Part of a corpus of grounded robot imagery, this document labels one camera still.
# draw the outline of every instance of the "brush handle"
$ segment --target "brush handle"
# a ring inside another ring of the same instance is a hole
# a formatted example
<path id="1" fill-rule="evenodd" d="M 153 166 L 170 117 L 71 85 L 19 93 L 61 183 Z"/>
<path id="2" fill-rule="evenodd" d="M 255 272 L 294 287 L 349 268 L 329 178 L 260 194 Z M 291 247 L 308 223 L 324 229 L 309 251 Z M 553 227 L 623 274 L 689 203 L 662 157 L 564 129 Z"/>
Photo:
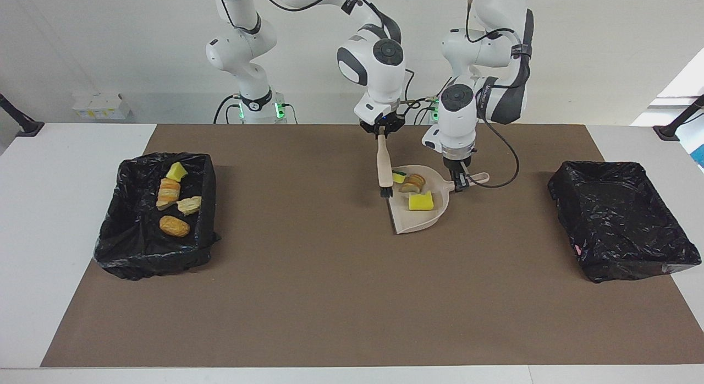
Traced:
<path id="1" fill-rule="evenodd" d="M 392 159 L 387 150 L 387 138 L 380 134 L 379 151 L 377 151 L 377 171 L 379 172 L 379 187 L 391 188 L 394 186 L 394 176 L 392 175 Z"/>

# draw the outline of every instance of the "brown mat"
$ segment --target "brown mat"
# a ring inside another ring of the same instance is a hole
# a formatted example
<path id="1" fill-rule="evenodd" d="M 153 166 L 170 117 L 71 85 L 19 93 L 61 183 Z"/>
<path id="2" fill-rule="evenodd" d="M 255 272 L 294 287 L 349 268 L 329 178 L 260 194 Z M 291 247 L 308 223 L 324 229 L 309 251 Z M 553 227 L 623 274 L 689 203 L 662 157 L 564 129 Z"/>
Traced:
<path id="1" fill-rule="evenodd" d="M 138 282 L 91 264 L 42 366 L 704 363 L 671 277 L 579 271 L 546 184 L 565 160 L 601 160 L 588 131 L 501 130 L 520 178 L 453 194 L 433 228 L 397 236 L 357 127 L 159 125 L 146 152 L 213 156 L 213 260 Z M 424 131 L 390 137 L 394 164 L 445 174 Z M 478 136 L 472 168 L 509 178 L 505 146 Z"/>

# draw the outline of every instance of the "black plastic bag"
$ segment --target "black plastic bag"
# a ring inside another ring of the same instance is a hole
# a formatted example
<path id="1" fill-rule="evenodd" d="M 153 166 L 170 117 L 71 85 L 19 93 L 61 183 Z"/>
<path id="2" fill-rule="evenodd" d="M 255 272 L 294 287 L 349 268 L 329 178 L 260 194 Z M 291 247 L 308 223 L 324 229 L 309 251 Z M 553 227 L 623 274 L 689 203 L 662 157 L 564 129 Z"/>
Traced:
<path id="1" fill-rule="evenodd" d="M 175 204 L 156 209 L 161 179 L 178 161 L 188 171 L 181 179 L 180 199 L 203 198 L 201 210 L 189 216 Z M 123 161 L 93 256 L 108 273 L 133 281 L 201 266 L 211 259 L 211 246 L 218 240 L 215 213 L 216 175 L 209 155 L 152 153 Z M 166 215 L 188 223 L 191 232 L 184 238 L 166 235 L 159 228 Z"/>
<path id="2" fill-rule="evenodd" d="M 584 274 L 600 283 L 701 264 L 638 163 L 566 161 L 548 184 Z"/>

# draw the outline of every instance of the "black pole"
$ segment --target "black pole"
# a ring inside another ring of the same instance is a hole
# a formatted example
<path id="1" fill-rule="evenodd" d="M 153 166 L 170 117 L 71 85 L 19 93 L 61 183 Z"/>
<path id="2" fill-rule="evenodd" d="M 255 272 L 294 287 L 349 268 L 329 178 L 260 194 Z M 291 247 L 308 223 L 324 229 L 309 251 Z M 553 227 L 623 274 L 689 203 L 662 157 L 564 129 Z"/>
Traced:
<path id="1" fill-rule="evenodd" d="M 17 133 L 17 136 L 35 136 L 44 125 L 43 121 L 34 121 L 30 116 L 15 108 L 3 94 L 0 94 L 0 108 L 3 108 L 22 128 L 22 131 Z"/>
<path id="2" fill-rule="evenodd" d="M 694 116 L 694 113 L 697 113 L 702 107 L 704 107 L 704 95 L 697 98 L 687 109 L 684 109 L 682 114 L 677 116 L 672 123 L 664 126 L 654 126 L 653 130 L 656 131 L 656 134 L 658 134 L 659 138 L 663 141 L 679 141 L 679 138 L 674 134 L 677 132 L 677 128 Z"/>

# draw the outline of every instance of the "white table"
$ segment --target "white table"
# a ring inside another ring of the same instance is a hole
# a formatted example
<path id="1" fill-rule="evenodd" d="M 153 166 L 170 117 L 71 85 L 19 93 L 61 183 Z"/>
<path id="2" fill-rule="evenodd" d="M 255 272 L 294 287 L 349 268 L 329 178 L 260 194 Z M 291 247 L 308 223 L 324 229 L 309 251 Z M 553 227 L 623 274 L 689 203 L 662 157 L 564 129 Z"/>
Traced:
<path id="1" fill-rule="evenodd" d="M 143 153 L 154 128 L 47 124 L 35 138 L 16 139 L 0 156 L 0 382 L 659 384 L 704 380 L 704 365 L 40 369 L 91 259 L 116 167 L 123 159 Z M 675 142 L 660 141 L 650 128 L 590 126 L 588 130 L 606 161 L 637 161 L 646 168 L 691 241 L 704 248 L 704 174 L 684 149 Z M 83 160 L 81 168 L 67 166 L 78 157 Z M 704 268 L 673 278 L 702 326 Z"/>

